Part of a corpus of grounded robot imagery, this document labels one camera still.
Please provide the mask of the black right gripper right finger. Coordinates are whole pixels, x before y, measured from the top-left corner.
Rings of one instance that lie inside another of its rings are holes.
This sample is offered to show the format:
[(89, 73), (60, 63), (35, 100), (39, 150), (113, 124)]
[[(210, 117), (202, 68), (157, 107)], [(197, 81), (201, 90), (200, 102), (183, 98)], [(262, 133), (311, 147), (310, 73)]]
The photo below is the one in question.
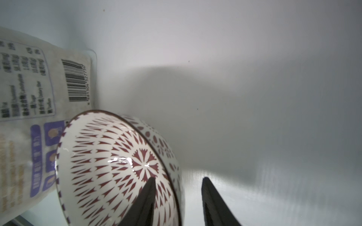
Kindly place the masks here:
[(201, 193), (206, 226), (241, 226), (208, 177), (203, 178)]

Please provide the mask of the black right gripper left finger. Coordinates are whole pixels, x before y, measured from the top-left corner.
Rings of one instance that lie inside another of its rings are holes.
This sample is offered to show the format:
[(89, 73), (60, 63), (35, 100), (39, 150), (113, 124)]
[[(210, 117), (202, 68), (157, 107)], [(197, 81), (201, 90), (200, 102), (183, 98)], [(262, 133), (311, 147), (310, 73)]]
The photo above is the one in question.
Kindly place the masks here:
[(155, 197), (156, 181), (150, 178), (118, 226), (153, 225)]

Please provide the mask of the white red patterned bowl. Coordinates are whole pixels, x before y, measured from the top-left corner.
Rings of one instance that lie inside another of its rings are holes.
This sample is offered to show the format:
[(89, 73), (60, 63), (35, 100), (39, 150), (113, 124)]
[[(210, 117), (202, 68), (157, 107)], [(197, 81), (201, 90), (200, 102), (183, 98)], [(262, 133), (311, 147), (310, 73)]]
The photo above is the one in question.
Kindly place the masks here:
[(89, 110), (65, 127), (55, 159), (56, 188), (70, 226), (116, 226), (155, 180), (155, 226), (181, 226), (182, 170), (163, 136), (133, 116)]

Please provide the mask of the oatmeal bag white purple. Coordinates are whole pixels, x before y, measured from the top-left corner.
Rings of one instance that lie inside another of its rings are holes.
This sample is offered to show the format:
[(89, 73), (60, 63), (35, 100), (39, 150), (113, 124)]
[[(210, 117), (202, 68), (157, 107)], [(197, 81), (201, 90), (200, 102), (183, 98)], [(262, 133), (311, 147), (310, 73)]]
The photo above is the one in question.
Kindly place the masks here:
[(1, 28), (1, 224), (55, 189), (62, 132), (94, 105), (97, 57)]

